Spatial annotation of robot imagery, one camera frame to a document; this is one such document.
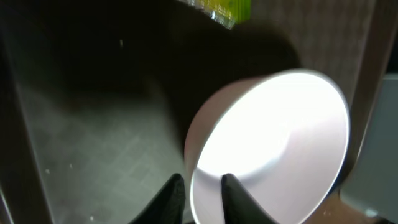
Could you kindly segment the white pink bowl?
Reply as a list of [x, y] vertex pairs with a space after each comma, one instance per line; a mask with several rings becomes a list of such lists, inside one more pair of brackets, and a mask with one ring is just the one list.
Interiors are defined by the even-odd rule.
[[303, 223], [332, 190], [349, 135], [346, 98], [320, 72], [286, 70], [224, 86], [185, 139], [194, 221], [224, 223], [221, 178], [230, 173], [274, 222]]

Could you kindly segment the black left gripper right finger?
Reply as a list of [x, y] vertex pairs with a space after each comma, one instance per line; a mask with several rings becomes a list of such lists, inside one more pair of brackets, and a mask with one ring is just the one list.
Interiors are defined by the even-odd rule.
[[275, 224], [233, 174], [222, 176], [221, 198], [226, 224]]

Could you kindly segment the green snack wrapper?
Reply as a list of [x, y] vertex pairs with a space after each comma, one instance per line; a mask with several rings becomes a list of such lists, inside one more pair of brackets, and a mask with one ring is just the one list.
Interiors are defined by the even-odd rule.
[[180, 0], [227, 29], [251, 17], [251, 0]]

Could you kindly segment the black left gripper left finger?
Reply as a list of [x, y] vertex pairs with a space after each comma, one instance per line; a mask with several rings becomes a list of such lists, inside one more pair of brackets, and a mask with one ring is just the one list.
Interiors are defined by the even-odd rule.
[[185, 199], [184, 179], [175, 173], [129, 224], [182, 224]]

